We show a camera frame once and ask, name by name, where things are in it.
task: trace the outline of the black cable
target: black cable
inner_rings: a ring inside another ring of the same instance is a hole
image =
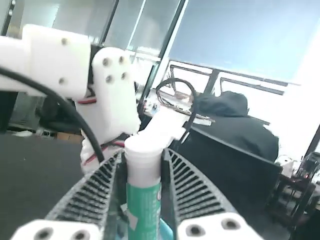
[[[190,108],[190,118],[189,120],[187,121],[186,125],[185,125],[185,132],[184,134],[182,135],[182,137],[180,138],[179,140],[179,143],[181,144],[182,141],[185,139],[185,137],[187,136],[187,134],[189,133],[190,129],[191,129],[191,126],[192,126],[192,123],[194,122],[196,116],[197,116],[197,112],[198,112],[198,96],[197,96],[197,92],[195,90],[195,88],[192,86],[192,84],[186,80],[183,80],[183,79],[179,79],[179,78],[168,78],[167,80],[164,80],[162,82],[160,82],[160,84],[155,88],[155,92],[156,92],[156,95],[160,101],[161,104],[165,105],[166,107],[170,108],[170,109],[173,109],[179,113],[182,113],[182,114],[186,114],[189,116],[189,114],[181,111],[180,109],[178,109],[177,107],[175,107],[172,103],[168,102],[167,100],[165,99],[162,99],[160,93],[159,93],[159,90],[168,85],[168,84],[174,84],[176,82],[180,82],[180,83],[184,83],[186,84],[189,89],[191,90],[191,95],[193,97],[193,103],[191,105],[191,108]]]
[[[88,126],[84,118],[77,112],[75,107],[69,103],[68,101],[65,101],[61,96],[59,96],[55,91],[51,90],[50,88],[30,79],[29,77],[23,76],[17,72],[13,72],[9,69],[6,69],[4,67],[0,66],[0,75],[3,75],[5,77],[8,77],[10,79],[16,80],[20,83],[23,83],[25,85],[30,86],[31,88],[34,88],[38,90],[39,92],[44,93],[48,97],[51,97],[57,103],[60,104],[60,106],[65,110],[65,112],[71,117],[74,118],[74,120],[78,123],[80,128],[85,133],[86,137],[91,143],[91,146],[97,156],[97,159],[99,163],[103,162],[105,159],[104,154],[100,148],[100,145],[92,132],[91,128]]]

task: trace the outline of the white tube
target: white tube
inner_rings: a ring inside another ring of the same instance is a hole
[[[137,134],[124,145],[128,171],[128,239],[159,239],[163,141]]]

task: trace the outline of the desk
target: desk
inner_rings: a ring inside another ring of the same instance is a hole
[[[42,219],[83,176],[81,145],[38,137],[0,135],[0,239]]]

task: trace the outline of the white cap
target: white cap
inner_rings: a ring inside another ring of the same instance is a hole
[[[136,134],[124,141],[124,154],[129,162],[147,164],[159,160],[164,149],[162,137]]]

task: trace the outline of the white 3d-printed part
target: white 3d-printed part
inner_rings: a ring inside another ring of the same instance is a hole
[[[16,230],[11,240],[100,240],[94,224],[72,221],[34,220]]]
[[[182,221],[177,229],[178,240],[263,240],[236,213],[220,213]]]

